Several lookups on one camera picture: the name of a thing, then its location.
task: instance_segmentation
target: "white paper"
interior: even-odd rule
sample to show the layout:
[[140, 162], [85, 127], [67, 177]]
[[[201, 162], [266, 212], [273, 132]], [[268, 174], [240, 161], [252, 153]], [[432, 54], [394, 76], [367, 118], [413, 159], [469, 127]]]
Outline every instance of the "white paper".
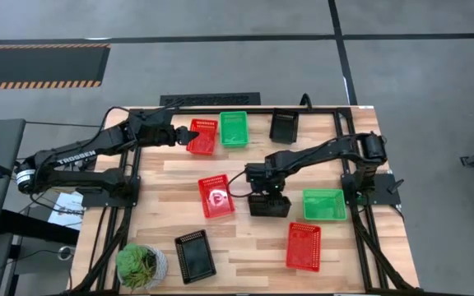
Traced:
[[[74, 210], [83, 211], [81, 207], [81, 199], [83, 197], [77, 193], [72, 194], [60, 193], [54, 209], [56, 210]], [[65, 214], [54, 211], [50, 213], [49, 223], [54, 223], [75, 230], [81, 229], [82, 216], [78, 214]]]

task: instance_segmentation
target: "black basket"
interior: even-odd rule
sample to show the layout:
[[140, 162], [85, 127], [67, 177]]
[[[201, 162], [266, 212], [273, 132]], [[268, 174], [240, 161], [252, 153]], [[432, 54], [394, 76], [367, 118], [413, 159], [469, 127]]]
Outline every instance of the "black basket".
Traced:
[[252, 216], [286, 218], [292, 203], [288, 197], [251, 195], [248, 197], [248, 206]]
[[217, 273], [206, 230], [186, 234], [174, 240], [179, 255], [180, 272], [185, 284], [202, 280]]
[[300, 114], [296, 111], [274, 108], [270, 139], [277, 143], [292, 144], [297, 140], [297, 123]]

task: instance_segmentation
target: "succulent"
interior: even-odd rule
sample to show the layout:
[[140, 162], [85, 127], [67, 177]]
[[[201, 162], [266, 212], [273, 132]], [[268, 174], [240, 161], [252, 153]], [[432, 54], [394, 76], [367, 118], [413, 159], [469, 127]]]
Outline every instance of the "succulent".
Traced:
[[123, 285], [136, 289], [149, 283], [155, 275], [156, 256], [146, 247], [130, 243], [116, 255], [116, 266]]

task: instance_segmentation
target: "red basket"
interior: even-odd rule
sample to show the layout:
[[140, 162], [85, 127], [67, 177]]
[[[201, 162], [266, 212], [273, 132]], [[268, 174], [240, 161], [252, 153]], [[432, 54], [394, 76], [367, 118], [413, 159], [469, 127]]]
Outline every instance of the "red basket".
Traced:
[[194, 119], [191, 121], [190, 131], [199, 132], [199, 135], [190, 141], [187, 151], [193, 154], [211, 155], [215, 149], [215, 135], [217, 134], [216, 120]]
[[320, 258], [321, 228], [291, 222], [288, 231], [286, 267], [318, 272]]
[[228, 177], [225, 174], [198, 180], [198, 191], [201, 193], [206, 218], [227, 215], [235, 211], [228, 190]]

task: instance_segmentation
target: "wooden table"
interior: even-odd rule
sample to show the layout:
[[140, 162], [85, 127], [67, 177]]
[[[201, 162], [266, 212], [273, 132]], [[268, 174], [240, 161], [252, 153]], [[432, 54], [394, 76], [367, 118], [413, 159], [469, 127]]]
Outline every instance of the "wooden table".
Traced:
[[[356, 132], [379, 133], [372, 108], [352, 107]], [[123, 111], [111, 112], [106, 127], [127, 117]], [[218, 119], [218, 115], [175, 115], [173, 124], [189, 127], [193, 118]], [[297, 142], [291, 146], [270, 141], [271, 115], [248, 115], [249, 144], [245, 148], [226, 149], [217, 142], [212, 157], [189, 154], [184, 146], [150, 147], [142, 150], [139, 174], [142, 188], [133, 209], [128, 241], [150, 244], [167, 256], [168, 273], [154, 294], [178, 293], [333, 293], [364, 291], [354, 229], [350, 216], [346, 221], [318, 222], [322, 230], [321, 269], [319, 273], [289, 269], [285, 266], [288, 224], [305, 222], [302, 190], [339, 188], [342, 166], [339, 160], [301, 169], [286, 181], [284, 194], [292, 202], [287, 218], [252, 217], [245, 198], [235, 198], [235, 213], [206, 219], [202, 213], [197, 180], [226, 173], [229, 178], [248, 162], [263, 162], [264, 156], [278, 150], [302, 150], [336, 136], [329, 114], [301, 114]], [[119, 156], [100, 156], [98, 171], [118, 167]], [[249, 192], [244, 176], [231, 184], [234, 194]], [[410, 284], [417, 286], [416, 271], [401, 217], [389, 206], [374, 206], [375, 223], [383, 253]], [[72, 264], [72, 278], [79, 283], [89, 267], [101, 209], [87, 210]], [[96, 258], [101, 254], [107, 216], [100, 234]], [[199, 229], [207, 231], [217, 274], [184, 285], [176, 255], [174, 238]], [[372, 282], [378, 286], [374, 259], [367, 249]], [[106, 288], [113, 282], [114, 257], [109, 261]], [[129, 293], [122, 288], [121, 293]]]

